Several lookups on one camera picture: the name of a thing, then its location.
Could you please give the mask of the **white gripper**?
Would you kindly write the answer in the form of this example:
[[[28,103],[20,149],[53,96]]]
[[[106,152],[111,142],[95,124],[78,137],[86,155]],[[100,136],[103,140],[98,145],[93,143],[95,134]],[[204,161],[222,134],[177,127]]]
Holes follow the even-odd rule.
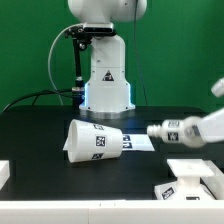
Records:
[[[211,92],[216,97],[224,96],[224,77],[213,85]],[[224,141],[224,107],[202,118],[197,128],[206,143]]]

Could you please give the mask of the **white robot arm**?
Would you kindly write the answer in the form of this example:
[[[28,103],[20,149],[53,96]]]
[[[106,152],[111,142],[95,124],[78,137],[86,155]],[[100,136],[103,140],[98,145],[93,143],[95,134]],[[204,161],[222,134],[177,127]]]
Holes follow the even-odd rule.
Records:
[[[118,118],[132,111],[130,84],[125,78],[125,42],[114,23],[136,21],[147,8],[147,0],[68,0],[79,23],[70,29],[77,52],[92,47],[91,75],[83,82],[84,102],[80,110],[96,117]],[[200,147],[224,141],[224,108],[203,118],[166,120],[147,127],[150,137],[167,143]]]

